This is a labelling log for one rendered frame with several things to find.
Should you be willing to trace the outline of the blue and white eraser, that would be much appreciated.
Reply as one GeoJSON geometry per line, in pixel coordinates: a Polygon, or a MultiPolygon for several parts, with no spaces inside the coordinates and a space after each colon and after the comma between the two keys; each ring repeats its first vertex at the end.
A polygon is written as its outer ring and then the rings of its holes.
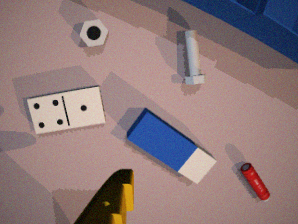
{"type": "Polygon", "coordinates": [[[196,184],[217,162],[208,151],[146,107],[127,131],[127,139],[196,184]]]}

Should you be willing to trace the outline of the white domino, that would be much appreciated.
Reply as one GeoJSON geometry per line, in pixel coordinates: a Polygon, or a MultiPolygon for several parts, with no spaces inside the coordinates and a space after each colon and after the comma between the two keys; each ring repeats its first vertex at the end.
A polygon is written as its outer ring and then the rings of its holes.
{"type": "Polygon", "coordinates": [[[106,122],[100,86],[27,99],[36,134],[106,122]]]}

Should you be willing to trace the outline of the grey hex nut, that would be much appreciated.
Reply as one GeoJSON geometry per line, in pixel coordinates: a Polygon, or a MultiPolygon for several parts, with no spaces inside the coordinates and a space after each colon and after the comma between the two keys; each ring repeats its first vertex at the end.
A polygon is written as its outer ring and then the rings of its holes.
{"type": "Polygon", "coordinates": [[[104,45],[109,31],[98,20],[85,21],[82,27],[80,37],[88,45],[88,47],[104,45]]]}

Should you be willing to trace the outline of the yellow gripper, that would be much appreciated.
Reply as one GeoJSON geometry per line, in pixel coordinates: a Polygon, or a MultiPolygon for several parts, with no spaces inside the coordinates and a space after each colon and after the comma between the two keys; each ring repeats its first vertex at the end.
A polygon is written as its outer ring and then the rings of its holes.
{"type": "Polygon", "coordinates": [[[134,210],[134,172],[114,172],[96,192],[74,224],[126,224],[134,210]]]}

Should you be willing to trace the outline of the blue bin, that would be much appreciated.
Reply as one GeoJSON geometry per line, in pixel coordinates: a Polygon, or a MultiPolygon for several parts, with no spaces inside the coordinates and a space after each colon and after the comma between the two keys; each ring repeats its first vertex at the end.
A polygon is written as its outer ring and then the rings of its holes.
{"type": "Polygon", "coordinates": [[[298,64],[298,0],[182,1],[247,33],[298,64]]]}

